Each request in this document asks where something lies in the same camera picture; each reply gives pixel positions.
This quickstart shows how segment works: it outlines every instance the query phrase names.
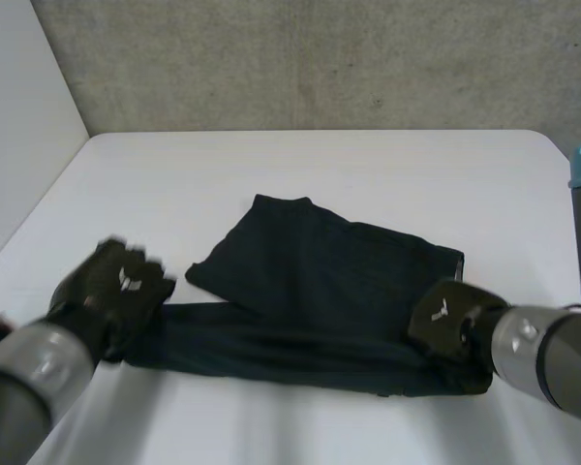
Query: gray wall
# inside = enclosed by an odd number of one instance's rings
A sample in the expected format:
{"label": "gray wall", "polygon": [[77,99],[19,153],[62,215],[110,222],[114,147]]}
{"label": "gray wall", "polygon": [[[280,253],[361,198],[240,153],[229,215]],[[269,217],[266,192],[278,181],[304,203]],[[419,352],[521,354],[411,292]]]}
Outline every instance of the gray wall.
{"label": "gray wall", "polygon": [[581,142],[581,0],[33,0],[91,135],[523,128]]}
{"label": "gray wall", "polygon": [[0,0],[0,250],[88,140],[28,0]]}

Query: dark fabric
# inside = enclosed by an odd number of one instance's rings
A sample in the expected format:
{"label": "dark fabric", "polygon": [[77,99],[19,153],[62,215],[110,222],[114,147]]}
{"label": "dark fabric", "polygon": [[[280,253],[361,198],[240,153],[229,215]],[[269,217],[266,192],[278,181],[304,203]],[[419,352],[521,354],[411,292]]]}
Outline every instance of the dark fabric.
{"label": "dark fabric", "polygon": [[379,395],[483,392],[490,374],[429,357],[406,337],[413,306],[462,261],[309,199],[257,196],[186,274],[231,303],[166,305],[126,361]]}

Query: white table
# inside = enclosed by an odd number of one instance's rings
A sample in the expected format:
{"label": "white table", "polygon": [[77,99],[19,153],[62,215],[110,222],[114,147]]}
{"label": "white table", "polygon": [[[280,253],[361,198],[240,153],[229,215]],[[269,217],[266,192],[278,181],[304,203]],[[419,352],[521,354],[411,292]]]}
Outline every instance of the white table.
{"label": "white table", "polygon": [[[466,253],[510,301],[580,299],[568,166],[528,131],[116,134],[80,150],[0,253],[0,312],[23,324],[111,233],[182,277],[254,194],[310,197],[352,220]],[[477,398],[379,398],[101,367],[33,463],[581,464],[581,422],[496,380]]]}

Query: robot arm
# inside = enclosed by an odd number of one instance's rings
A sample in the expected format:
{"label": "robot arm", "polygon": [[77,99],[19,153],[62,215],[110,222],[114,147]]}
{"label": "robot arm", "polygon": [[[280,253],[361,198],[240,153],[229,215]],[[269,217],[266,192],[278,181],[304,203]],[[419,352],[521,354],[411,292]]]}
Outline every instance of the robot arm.
{"label": "robot arm", "polygon": [[28,461],[173,289],[158,263],[111,239],[60,283],[44,318],[0,342],[0,465]]}
{"label": "robot arm", "polygon": [[[570,170],[581,274],[581,148]],[[581,313],[572,307],[512,306],[482,289],[443,282],[413,310],[409,336],[436,357],[478,363],[581,419]]]}

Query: gloved hand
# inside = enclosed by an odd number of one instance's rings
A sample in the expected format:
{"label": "gloved hand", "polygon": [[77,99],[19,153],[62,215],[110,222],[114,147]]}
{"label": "gloved hand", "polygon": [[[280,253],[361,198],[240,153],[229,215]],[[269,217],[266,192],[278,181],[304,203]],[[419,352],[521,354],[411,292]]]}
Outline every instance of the gloved hand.
{"label": "gloved hand", "polygon": [[95,363],[120,361],[174,285],[142,250],[110,238],[58,285],[44,321],[74,333]]}

